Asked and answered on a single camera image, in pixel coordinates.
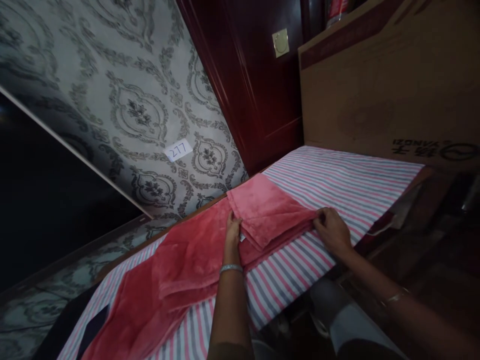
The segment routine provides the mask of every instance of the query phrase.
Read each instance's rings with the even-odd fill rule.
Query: pink blanket
[[[144,359],[175,332],[193,304],[215,296],[229,212],[242,218],[245,271],[312,228],[315,212],[258,174],[168,233],[128,271],[107,322],[83,359]]]

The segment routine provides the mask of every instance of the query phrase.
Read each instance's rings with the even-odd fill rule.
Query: striped sheet
[[[423,165],[303,146],[264,174],[310,209],[334,207],[351,230],[353,245],[400,197]],[[74,359],[87,323],[112,304],[123,274],[153,255],[165,236],[117,266],[81,315],[59,359]],[[259,330],[335,264],[312,230],[246,274],[251,324]],[[150,359],[205,359],[215,299],[190,308],[179,329]]]

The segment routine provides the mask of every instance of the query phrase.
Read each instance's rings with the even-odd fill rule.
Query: silver bracelet
[[[402,296],[405,296],[405,295],[407,295],[407,294],[410,294],[410,291],[408,291],[406,288],[403,288],[403,291],[401,291],[401,292],[399,292],[398,294],[395,294],[395,295],[393,295],[392,297],[390,297],[390,298],[386,301],[386,303],[383,302],[383,301],[380,301],[380,302],[381,302],[381,304],[382,304],[384,307],[387,307],[387,305],[388,305],[389,303],[397,302],[398,300],[400,300],[400,298],[401,298]]]
[[[244,272],[244,269],[243,267],[241,267],[240,265],[235,265],[235,264],[228,264],[228,265],[223,265],[221,268],[220,268],[220,274],[223,273],[224,271],[227,271],[227,270],[237,270],[241,273]]]

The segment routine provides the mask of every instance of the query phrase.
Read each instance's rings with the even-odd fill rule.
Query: number label
[[[180,141],[177,141],[173,145],[167,147],[163,153],[168,157],[168,159],[173,163],[178,159],[184,157],[185,155],[193,151],[187,139],[183,138]]]

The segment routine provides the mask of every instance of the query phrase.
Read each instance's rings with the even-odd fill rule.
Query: wall
[[[0,0],[0,84],[156,218],[0,309],[0,358],[28,359],[105,264],[247,173],[175,0]]]

